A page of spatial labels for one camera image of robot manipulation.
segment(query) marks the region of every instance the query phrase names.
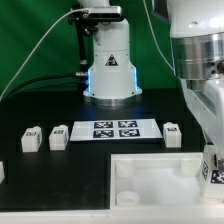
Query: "sticker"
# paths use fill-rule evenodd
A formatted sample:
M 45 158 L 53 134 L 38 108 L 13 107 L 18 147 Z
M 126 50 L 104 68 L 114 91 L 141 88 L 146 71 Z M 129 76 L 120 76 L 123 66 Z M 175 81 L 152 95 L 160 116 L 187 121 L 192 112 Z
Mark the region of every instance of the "sticker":
M 113 137 L 114 137 L 114 131 L 112 130 L 93 132 L 93 138 L 113 138 Z
M 176 128 L 167 128 L 168 131 L 177 131 Z
M 119 130 L 119 134 L 121 138 L 140 137 L 140 132 L 138 129 Z
M 206 162 L 204 162 L 203 164 L 202 175 L 204 176 L 206 180 L 208 176 L 208 165 L 206 164 Z
M 212 184 L 224 184 L 224 172 L 220 172 L 218 170 L 212 171 Z
M 113 55 L 108 59 L 106 66 L 118 66 L 117 61 Z
M 62 135 L 64 133 L 64 130 L 56 130 L 54 132 L 55 135 Z
M 35 136 L 37 133 L 36 132 L 27 132 L 26 136 Z
M 137 121 L 118 121 L 119 128 L 137 128 Z
M 113 122 L 109 122 L 109 121 L 106 121 L 106 122 L 94 122 L 94 128 L 97 129 L 97 128 L 113 128 Z

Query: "green wall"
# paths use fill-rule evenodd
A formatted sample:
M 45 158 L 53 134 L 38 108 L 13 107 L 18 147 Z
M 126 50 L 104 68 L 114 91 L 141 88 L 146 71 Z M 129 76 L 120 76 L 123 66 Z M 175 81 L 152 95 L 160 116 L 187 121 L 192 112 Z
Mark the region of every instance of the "green wall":
M 30 51 L 74 0 L 1 0 L 0 7 L 0 92 L 13 77 Z M 138 69 L 138 83 L 143 89 L 176 88 L 178 80 L 159 56 L 148 27 L 142 0 L 111 0 L 120 5 L 130 23 L 131 61 Z M 151 0 L 147 0 L 151 11 Z M 162 51 L 171 60 L 169 26 L 152 16 Z M 92 41 L 86 40 L 92 58 Z M 74 27 L 62 21 L 47 37 L 13 87 L 46 75 L 60 75 L 79 70 L 77 38 Z

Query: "white rectangular block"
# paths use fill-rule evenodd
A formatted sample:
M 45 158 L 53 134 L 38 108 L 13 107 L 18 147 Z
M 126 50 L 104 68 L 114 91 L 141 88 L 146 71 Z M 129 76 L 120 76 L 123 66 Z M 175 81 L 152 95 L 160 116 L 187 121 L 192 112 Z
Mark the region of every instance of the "white rectangular block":
M 65 125 L 61 125 L 59 127 L 55 127 L 51 135 L 49 137 L 50 141 L 50 150 L 51 151 L 60 151 L 65 150 L 66 145 L 68 143 L 68 127 Z
M 181 148 L 182 134 L 177 124 L 164 124 L 163 137 L 167 148 Z
M 37 152 L 42 142 L 41 128 L 28 128 L 21 141 L 23 152 Z
M 200 173 L 201 195 L 204 198 L 224 198 L 224 173 L 215 165 L 215 155 L 218 150 L 214 145 L 206 145 L 203 155 L 202 171 Z

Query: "cable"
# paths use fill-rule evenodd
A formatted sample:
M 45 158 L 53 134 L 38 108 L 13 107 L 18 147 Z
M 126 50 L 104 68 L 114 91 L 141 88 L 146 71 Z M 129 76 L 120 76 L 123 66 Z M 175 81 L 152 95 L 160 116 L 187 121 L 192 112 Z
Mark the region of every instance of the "cable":
M 10 93 L 7 95 L 6 99 L 10 97 L 10 95 L 13 95 L 14 93 L 18 92 L 20 89 L 27 87 L 29 85 L 32 85 L 33 83 L 47 81 L 47 80 L 65 79 L 65 78 L 75 78 L 75 74 L 71 73 L 66 75 L 45 76 L 45 77 L 40 77 L 36 79 L 31 79 L 25 83 L 20 84 L 19 86 L 16 86 L 14 89 L 12 89 Z
M 69 16 L 70 14 L 73 14 L 75 12 L 83 12 L 83 11 L 87 11 L 88 9 L 78 9 L 78 10 L 71 10 L 70 12 L 66 13 L 64 16 L 62 16 L 61 18 L 59 18 L 50 28 L 49 30 L 44 34 L 44 36 L 39 40 L 39 42 L 37 43 L 37 45 L 34 47 L 34 49 L 31 51 L 31 53 L 29 54 L 29 56 L 27 57 L 27 59 L 24 61 L 24 63 L 21 65 L 21 67 L 19 68 L 19 70 L 17 71 L 17 73 L 14 75 L 14 77 L 9 81 L 8 85 L 5 87 L 5 89 L 3 90 L 1 96 L 0 96 L 0 102 L 2 101 L 5 93 L 7 92 L 7 90 L 9 89 L 9 87 L 11 86 L 11 84 L 15 81 L 15 79 L 20 75 L 20 73 L 22 72 L 23 68 L 26 66 L 26 64 L 29 62 L 30 58 L 33 56 L 33 54 L 35 53 L 35 51 L 37 50 L 37 48 L 40 46 L 40 44 L 43 42 L 43 40 L 48 36 L 48 34 L 53 30 L 53 28 L 59 23 L 61 22 L 61 20 L 63 20 L 65 17 Z
M 166 64 L 174 71 L 173 66 L 167 61 L 167 59 L 165 58 L 165 56 L 163 55 L 163 53 L 162 53 L 162 51 L 161 51 L 161 49 L 159 47 L 159 44 L 157 42 L 157 39 L 156 39 L 156 36 L 155 36 L 155 33 L 154 33 L 154 29 L 153 29 L 153 26 L 152 26 L 152 22 L 151 22 L 151 19 L 150 19 L 150 16 L 149 16 L 149 11 L 148 11 L 148 8 L 147 8 L 145 0 L 143 0 L 143 4 L 144 4 L 144 7 L 145 7 L 145 12 L 146 12 L 146 15 L 147 15 L 147 18 L 148 18 L 149 27 L 150 27 L 150 30 L 152 32 L 152 37 L 153 37 L 153 40 L 154 40 L 155 45 L 157 47 L 157 50 L 159 51 L 161 57 L 164 59 Z
M 19 92 L 16 92 L 12 95 L 10 95 L 9 97 L 7 97 L 5 100 L 7 99 L 12 99 L 14 96 L 18 95 L 18 94 L 21 94 L 21 93 L 27 93 L 27 92 L 33 92 L 33 91 L 36 91 L 36 90 L 39 90 L 39 89 L 45 89 L 45 88 L 54 88 L 54 87 L 60 87 L 60 86 L 68 86 L 68 85 L 73 85 L 74 86 L 74 82 L 67 82 L 67 83 L 63 83 L 63 84 L 57 84 L 57 85 L 46 85 L 46 86 L 41 86 L 41 87 L 37 87 L 37 88 L 33 88 L 33 89 L 28 89 L 28 90 L 25 90 L 25 91 L 19 91 Z

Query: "white box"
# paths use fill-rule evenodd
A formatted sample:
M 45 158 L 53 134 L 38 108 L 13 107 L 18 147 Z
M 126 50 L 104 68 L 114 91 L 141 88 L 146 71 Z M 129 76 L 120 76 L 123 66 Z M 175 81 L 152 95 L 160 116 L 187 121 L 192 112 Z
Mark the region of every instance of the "white box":
M 167 148 L 181 148 L 182 134 L 177 124 L 164 124 L 163 137 Z
M 21 142 L 23 152 L 38 152 L 42 142 L 41 128 L 28 128 L 24 133 Z
M 66 145 L 68 143 L 68 127 L 65 125 L 61 125 L 59 127 L 55 127 L 51 135 L 49 137 L 50 141 L 50 150 L 51 151 L 61 151 L 65 150 Z

